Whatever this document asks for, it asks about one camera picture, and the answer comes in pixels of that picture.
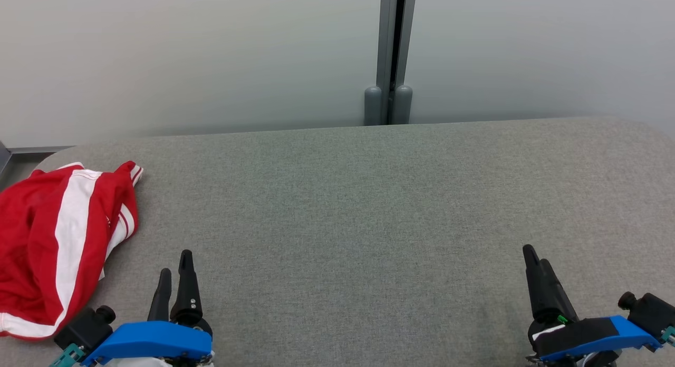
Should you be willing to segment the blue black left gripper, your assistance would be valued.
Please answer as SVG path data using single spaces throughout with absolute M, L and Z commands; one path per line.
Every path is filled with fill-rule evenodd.
M 198 278 L 192 252 L 188 249 L 181 252 L 178 273 L 176 301 L 171 311 L 172 273 L 163 268 L 150 304 L 148 321 L 119 326 L 80 365 L 105 365 L 113 359 L 129 358 L 183 359 L 195 364 L 211 362 L 212 336 L 188 327 L 204 325 Z

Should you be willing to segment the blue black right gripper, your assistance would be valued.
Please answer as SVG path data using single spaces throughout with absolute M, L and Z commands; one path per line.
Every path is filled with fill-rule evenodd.
M 616 366 L 625 349 L 662 347 L 662 340 L 623 316 L 589 317 L 579 321 L 571 300 L 548 259 L 523 246 L 531 312 L 536 322 L 559 325 L 529 335 L 535 366 Z

